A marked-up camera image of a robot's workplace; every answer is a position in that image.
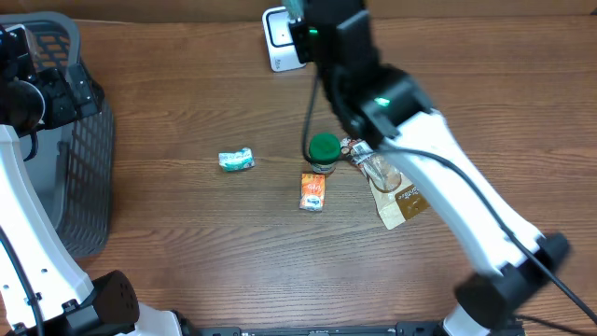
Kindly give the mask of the green lid jar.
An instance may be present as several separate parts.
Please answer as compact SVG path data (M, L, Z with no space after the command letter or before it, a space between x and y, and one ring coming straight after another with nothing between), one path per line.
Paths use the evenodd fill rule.
M340 141L332 133L316 134L308 148L312 160L312 170L317 174L328 175L335 170L336 162L340 157Z

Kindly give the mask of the beige brown snack bag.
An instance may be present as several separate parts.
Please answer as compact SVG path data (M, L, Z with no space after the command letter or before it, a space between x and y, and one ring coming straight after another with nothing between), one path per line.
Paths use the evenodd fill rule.
M364 175L377 212L387 230L421 214L429 203L416 186L381 154L372 154L365 141L346 137L341 153Z

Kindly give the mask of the orange snack packet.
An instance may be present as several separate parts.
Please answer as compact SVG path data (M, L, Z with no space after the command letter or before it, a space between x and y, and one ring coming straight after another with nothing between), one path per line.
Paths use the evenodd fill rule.
M319 174L301 176L301 195L299 208L319 212L323 210L326 195L326 177Z

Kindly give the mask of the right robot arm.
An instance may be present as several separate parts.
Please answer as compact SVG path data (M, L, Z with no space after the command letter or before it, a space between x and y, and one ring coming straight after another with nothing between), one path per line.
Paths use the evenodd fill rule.
M420 191L447 223L474 273L454 293L443 335L504 329L569 252L560 233L543 234L511 208L462 151L418 83L384 64L362 0L288 1L298 58L317 69L345 132L364 140Z

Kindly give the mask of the teal tissue pack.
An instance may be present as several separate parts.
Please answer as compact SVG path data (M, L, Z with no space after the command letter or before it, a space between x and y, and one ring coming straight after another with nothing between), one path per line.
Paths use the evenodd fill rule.
M282 0L282 4L292 20L304 17L305 0Z

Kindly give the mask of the small teal wipes pack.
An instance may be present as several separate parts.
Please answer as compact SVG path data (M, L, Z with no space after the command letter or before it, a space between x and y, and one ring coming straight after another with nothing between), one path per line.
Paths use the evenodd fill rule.
M219 153L218 163L225 172L243 171L256 165L253 152L249 147L236 152Z

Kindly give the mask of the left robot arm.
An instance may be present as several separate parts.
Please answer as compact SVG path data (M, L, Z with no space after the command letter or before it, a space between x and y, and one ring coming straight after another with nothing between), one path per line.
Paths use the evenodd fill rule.
M193 335L138 301L120 271L90 278L112 211L115 122L55 12L1 19L1 296L14 335Z

